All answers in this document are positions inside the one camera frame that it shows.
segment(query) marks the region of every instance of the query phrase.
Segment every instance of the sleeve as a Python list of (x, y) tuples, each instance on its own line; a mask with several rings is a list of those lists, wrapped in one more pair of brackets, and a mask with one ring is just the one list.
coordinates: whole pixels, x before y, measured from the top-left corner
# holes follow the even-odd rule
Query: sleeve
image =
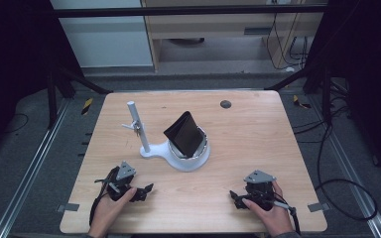
[(293, 231), (293, 232), (283, 233), (274, 238), (301, 238), (301, 237), (302, 236), (300, 236), (297, 232)]

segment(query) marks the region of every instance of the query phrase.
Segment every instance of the table surface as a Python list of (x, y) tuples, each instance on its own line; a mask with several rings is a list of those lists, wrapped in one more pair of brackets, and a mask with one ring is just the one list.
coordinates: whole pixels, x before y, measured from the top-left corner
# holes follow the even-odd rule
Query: table surface
[[(231, 107), (220, 106), (222, 100)], [(183, 173), (161, 158), (143, 159), (141, 140), (122, 124), (132, 117), (135, 101), (150, 144), (185, 111), (207, 135), (211, 153), (201, 168)], [(236, 209), (229, 191), (246, 194), (246, 176), (255, 170), (277, 178), (284, 198), (295, 206), (302, 231), (326, 229), (310, 176), (294, 137), (280, 95), (275, 91), (153, 91), (107, 95), (65, 211), (64, 233), (88, 231), (89, 210), (101, 183), (122, 161), (136, 169), (133, 186), (154, 184), (145, 201), (128, 203), (111, 233), (236, 233), (264, 232), (262, 222), (247, 209)]]

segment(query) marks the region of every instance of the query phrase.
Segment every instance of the hand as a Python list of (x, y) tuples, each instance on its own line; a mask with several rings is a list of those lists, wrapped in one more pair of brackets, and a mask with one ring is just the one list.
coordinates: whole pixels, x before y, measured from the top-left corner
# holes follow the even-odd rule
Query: hand
[(130, 188), (117, 201), (112, 200), (107, 194), (101, 197), (100, 202), (98, 202), (98, 205), (95, 208), (94, 218), (91, 227), (89, 228), (88, 235), (94, 238), (104, 237), (107, 230), (119, 216), (123, 206), (132, 199), (136, 191), (136, 187)]
[[(273, 181), (272, 184), (275, 192), (283, 196), (283, 191), (280, 189), (277, 182)], [(274, 205), (271, 210), (266, 211), (251, 200), (243, 198), (243, 202), (262, 220), (272, 237), (294, 231), (290, 221), (289, 212), (286, 209)]]

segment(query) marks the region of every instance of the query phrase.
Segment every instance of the black wire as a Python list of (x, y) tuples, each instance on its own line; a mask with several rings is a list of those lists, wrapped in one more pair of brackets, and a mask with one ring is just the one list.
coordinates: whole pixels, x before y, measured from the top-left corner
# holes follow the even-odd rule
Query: black wire
[[(333, 111), (333, 112), (331, 113), (331, 116), (332, 116), (332, 117), (336, 116), (336, 114), (338, 114), (340, 111), (342, 111), (342, 110), (344, 110), (344, 109), (346, 109), (346, 108), (348, 108), (348, 107), (347, 107), (347, 106), (342, 106), (342, 107), (340, 107), (339, 109)], [(310, 127), (310, 128), (308, 128), (308, 129), (305, 129), (305, 130), (302, 130), (302, 131), (295, 132), (294, 134), (295, 134), (295, 135), (298, 135), (298, 134), (302, 134), (302, 133), (309, 132), (309, 131), (313, 130), (314, 128), (320, 126), (320, 125), (323, 124), (324, 122), (325, 122), (325, 121), (320, 120), (320, 121), (316, 121), (316, 122), (310, 122), (310, 123), (305, 124), (305, 125), (302, 125), (302, 126), (295, 126), (295, 127), (293, 127), (293, 128), (305, 127), (305, 126), (312, 125), (312, 124), (316, 123), (313, 127)]]
[(331, 85), (335, 88), (335, 90), (338, 91), (339, 94), (342, 94), (344, 96), (348, 95), (348, 91), (343, 88), (342, 86), (340, 86), (338, 83), (334, 82), (334, 81), (330, 81)]
[(292, 44), (290, 45), (290, 49), (289, 49), (289, 56), (291, 59), (293, 60), (300, 60), (301, 58), (307, 58), (307, 56), (309, 55), (309, 53), (307, 53), (308, 51), (308, 48), (307, 48), (307, 45), (308, 45), (308, 37), (305, 37), (305, 40), (304, 40), (304, 48), (302, 50), (301, 53), (293, 53), (292, 50), (293, 50), (293, 47), (295, 45), (295, 42), (296, 42), (296, 39), (297, 37), (294, 37), (293, 40), (292, 40)]
[(335, 89), (335, 88), (331, 88), (330, 89), (330, 92), (336, 96), (336, 94), (338, 95), (341, 95), (341, 96), (347, 96), (347, 93), (346, 92), (341, 92), (340, 90), (338, 89)]
[(4, 133), (13, 133), (13, 132), (19, 131), (19, 130), (21, 130), (21, 128), (25, 127), (27, 125), (27, 123), (29, 122), (29, 116), (27, 116), (24, 113), (17, 113), (17, 114), (15, 114), (15, 116), (24, 116), (26, 118), (26, 121), (24, 122), (23, 125), (19, 126), (18, 128), (10, 130), (10, 131), (5, 131)]
[[(329, 133), (327, 133), (327, 136), (325, 137), (325, 139), (329, 138), (331, 132), (332, 132), (332, 128), (330, 129)], [(298, 143), (321, 143), (321, 140), (320, 141), (297, 141)]]
[(292, 128), (293, 128), (293, 129), (296, 129), (296, 128), (301, 128), (301, 127), (306, 127), (306, 126), (315, 124), (315, 123), (317, 123), (317, 122), (321, 122), (321, 120), (319, 120), (319, 121), (315, 121), (315, 122), (310, 122), (310, 123), (308, 123), (308, 124), (304, 124), (304, 125), (300, 125), (300, 126), (294, 126), (294, 127), (292, 127)]
[(272, 60), (272, 56), (271, 56), (271, 53), (270, 53), (270, 51), (269, 51), (269, 47), (268, 47), (268, 46), (269, 46), (269, 39), (270, 39), (271, 33), (272, 33), (273, 29), (274, 29), (274, 30), (275, 30), (275, 35), (276, 35), (276, 37), (277, 37), (277, 42), (278, 42), (278, 45), (279, 45), (279, 47), (280, 47), (281, 57), (283, 58), (284, 62), (286, 62), (288, 65), (285, 66), (285, 67), (276, 67), (276, 66), (274, 65), (274, 63), (272, 63), (272, 65), (273, 65), (273, 67), (274, 67), (275, 69), (285, 69), (285, 68), (287, 68), (288, 66), (294, 66), (294, 65), (297, 65), (297, 64), (296, 64), (296, 63), (288, 62), (288, 61), (286, 60), (285, 56), (284, 56), (283, 47), (281, 46), (281, 41), (280, 41), (280, 38), (278, 37), (278, 32), (277, 32), (277, 27), (276, 27), (276, 26), (277, 26), (276, 21), (277, 21), (277, 13), (274, 14), (274, 21), (273, 21), (273, 23), (272, 23), (271, 32), (270, 32), (270, 34), (268, 35), (268, 38), (267, 38), (267, 52), (268, 52), (268, 55), (269, 55), (270, 59)]
[(346, 101), (347, 98), (344, 97), (344, 96), (334, 97), (334, 98), (332, 98), (332, 99), (330, 100), (330, 103), (332, 103), (332, 102), (334, 102), (334, 101), (336, 101), (336, 100), (344, 100), (344, 101)]
[(101, 190), (100, 190), (100, 193), (98, 194), (98, 197), (95, 198), (94, 201), (92, 202), (92, 206), (91, 206), (91, 209), (89, 211), (89, 225), (91, 225), (91, 223), (92, 223), (92, 220), (94, 218), (94, 212), (95, 212), (95, 209), (97, 208), (98, 203), (100, 202), (101, 198), (103, 196), (107, 195), (107, 193), (108, 193), (106, 191), (106, 189), (107, 189), (107, 185), (110, 183), (110, 178), (117, 171), (118, 171), (118, 167), (113, 168), (109, 172), (109, 174), (107, 175), (107, 177), (105, 179), (98, 179), (98, 180), (95, 181), (95, 182), (100, 182), (101, 181)]
[[(279, 196), (279, 197), (280, 197), (280, 199), (277, 199), (277, 197), (275, 197), (276, 200), (278, 200), (278, 201), (280, 201), (280, 202), (283, 202), (283, 203), (285, 203), (286, 205), (288, 205), (288, 206), (290, 207), (289, 203), (286, 201), (286, 199), (284, 199), (284, 197), (283, 197), (282, 195), (278, 194), (278, 193), (275, 192), (275, 191), (274, 191), (274, 194), (275, 194), (276, 196)], [(291, 214), (292, 217), (293, 217), (293, 221), (294, 221), (294, 223), (295, 223), (296, 232), (297, 232), (299, 235), (302, 235), (301, 232), (300, 232), (300, 224), (299, 224), (299, 218), (297, 217), (297, 210), (296, 210), (296, 208), (295, 208), (295, 207), (290, 207), (289, 210), (290, 210), (290, 214)]]
[[(377, 211), (378, 211), (377, 202), (373, 198), (372, 194), (364, 186), (358, 184), (357, 182), (354, 182), (354, 181), (351, 181), (351, 180), (348, 180), (348, 179), (345, 179), (345, 178), (334, 178), (334, 179), (329, 179), (329, 180), (326, 180), (326, 181), (322, 181), (321, 180), (321, 177), (320, 177), (320, 158), (321, 158), (321, 153), (322, 153), (322, 150), (323, 150), (323, 145), (324, 145), (324, 142), (325, 142), (325, 139), (326, 139), (325, 135), (327, 134), (328, 130), (331, 127), (332, 127), (331, 124), (329, 124), (326, 127), (325, 133), (324, 133), (322, 141), (320, 143), (319, 152), (318, 152), (318, 155), (317, 155), (317, 180), (318, 180), (318, 186), (315, 188), (315, 190), (321, 189), (321, 191), (323, 192), (324, 196), (329, 201), (329, 203), (331, 203), (333, 205), (333, 207), (335, 207), (335, 209), (337, 209), (339, 212), (341, 212), (345, 216), (347, 216), (347, 217), (349, 217), (351, 219), (354, 219), (354, 220), (358, 220), (358, 221), (367, 221), (367, 220), (370, 220), (370, 219), (372, 219), (373, 217), (375, 217), (377, 215)], [(327, 194), (326, 190), (323, 187), (324, 185), (326, 185), (328, 183), (336, 182), (336, 181), (351, 183), (352, 185), (360, 187), (364, 192), (366, 192), (366, 194), (373, 200), (373, 204), (374, 204), (374, 207), (375, 207), (373, 213), (370, 216), (367, 216), (367, 217), (359, 217), (359, 216), (354, 216), (352, 214), (349, 214), (348, 212), (344, 211), (342, 208), (337, 206), (335, 204), (335, 202), (333, 202), (332, 199), (330, 199), (329, 195)]]

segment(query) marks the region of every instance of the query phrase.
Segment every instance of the white stand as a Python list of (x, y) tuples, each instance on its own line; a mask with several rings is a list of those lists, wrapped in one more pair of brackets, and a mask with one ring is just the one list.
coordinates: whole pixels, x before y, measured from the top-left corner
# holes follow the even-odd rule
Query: white stand
[(124, 124), (122, 124), (122, 126), (134, 130), (141, 138), (143, 146), (140, 149), (140, 154), (142, 157), (145, 159), (164, 158), (169, 165), (181, 172), (192, 172), (203, 166), (203, 164), (205, 164), (208, 160), (210, 146), (208, 144), (208, 139), (205, 132), (200, 127), (198, 127), (198, 130), (202, 134), (203, 140), (193, 154), (193, 157), (188, 158), (184, 156), (169, 140), (158, 145), (149, 144), (145, 135), (144, 125), (141, 123), (138, 111), (135, 107), (135, 102), (130, 101), (127, 104), (134, 121), (130, 126)]

